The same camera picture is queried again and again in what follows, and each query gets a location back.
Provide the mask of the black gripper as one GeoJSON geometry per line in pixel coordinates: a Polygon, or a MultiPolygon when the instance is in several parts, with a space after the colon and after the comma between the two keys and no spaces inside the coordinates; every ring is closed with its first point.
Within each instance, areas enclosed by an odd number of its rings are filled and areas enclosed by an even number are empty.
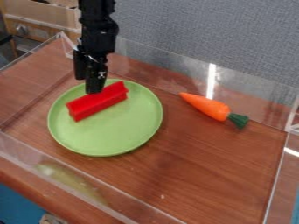
{"type": "Polygon", "coordinates": [[[116,49],[118,26],[113,20],[80,22],[81,34],[73,49],[73,72],[77,80],[85,79],[85,93],[96,94],[105,85],[108,67],[104,64],[108,62],[108,55],[116,49]]]}

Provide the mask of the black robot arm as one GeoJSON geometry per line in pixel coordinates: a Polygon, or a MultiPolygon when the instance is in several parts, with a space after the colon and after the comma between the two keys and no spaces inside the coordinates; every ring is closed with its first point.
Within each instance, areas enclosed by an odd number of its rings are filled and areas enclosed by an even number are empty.
{"type": "Polygon", "coordinates": [[[85,93],[98,93],[108,77],[108,55],[114,51],[118,26],[110,18],[114,0],[78,0],[81,35],[73,49],[74,78],[85,93]]]}

